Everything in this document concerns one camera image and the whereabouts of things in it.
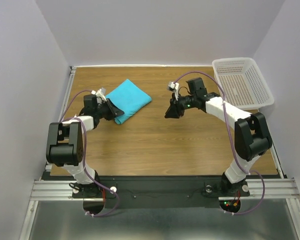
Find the turquoise t-shirt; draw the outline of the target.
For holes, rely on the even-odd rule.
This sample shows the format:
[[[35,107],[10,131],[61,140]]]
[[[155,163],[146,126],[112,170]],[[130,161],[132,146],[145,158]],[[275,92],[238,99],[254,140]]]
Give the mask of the turquoise t-shirt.
[[[110,99],[117,108],[124,112],[123,115],[117,116],[114,119],[118,125],[122,125],[152,101],[152,98],[147,93],[129,79],[126,79],[113,91],[108,93],[106,98]]]

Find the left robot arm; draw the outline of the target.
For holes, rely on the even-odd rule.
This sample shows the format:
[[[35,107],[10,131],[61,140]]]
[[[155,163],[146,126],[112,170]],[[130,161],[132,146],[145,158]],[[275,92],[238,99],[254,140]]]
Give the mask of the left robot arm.
[[[74,197],[95,198],[105,193],[98,173],[86,163],[87,132],[96,129],[101,119],[111,121],[124,114],[103,93],[92,91],[83,97],[78,115],[49,125],[46,160],[73,176],[75,182],[69,186]]]

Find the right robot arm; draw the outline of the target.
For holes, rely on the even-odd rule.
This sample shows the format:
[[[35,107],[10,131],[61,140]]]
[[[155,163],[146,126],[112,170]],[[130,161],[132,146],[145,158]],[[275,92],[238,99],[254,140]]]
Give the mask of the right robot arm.
[[[179,83],[168,83],[172,95],[164,117],[179,119],[185,110],[196,108],[225,122],[234,159],[222,174],[220,189],[232,195],[241,188],[254,163],[272,147],[266,118],[260,112],[250,113],[231,105],[215,92],[209,93],[200,77],[187,84],[188,95],[182,96]]]

